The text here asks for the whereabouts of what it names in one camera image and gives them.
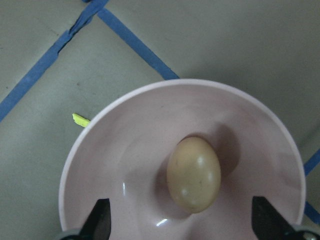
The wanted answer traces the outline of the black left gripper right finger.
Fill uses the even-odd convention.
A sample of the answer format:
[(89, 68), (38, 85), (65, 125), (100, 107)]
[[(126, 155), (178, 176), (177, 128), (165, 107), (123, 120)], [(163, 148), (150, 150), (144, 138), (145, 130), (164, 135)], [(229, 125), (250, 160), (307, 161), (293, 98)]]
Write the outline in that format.
[(251, 227), (258, 240), (286, 240), (295, 229), (264, 196), (254, 196)]

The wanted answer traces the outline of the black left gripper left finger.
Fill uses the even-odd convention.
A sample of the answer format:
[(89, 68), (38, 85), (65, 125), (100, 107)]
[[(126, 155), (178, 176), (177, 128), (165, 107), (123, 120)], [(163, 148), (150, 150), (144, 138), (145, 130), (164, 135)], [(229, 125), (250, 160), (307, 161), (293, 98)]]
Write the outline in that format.
[(111, 235), (111, 205), (108, 198), (98, 199), (82, 226), (81, 240), (108, 240)]

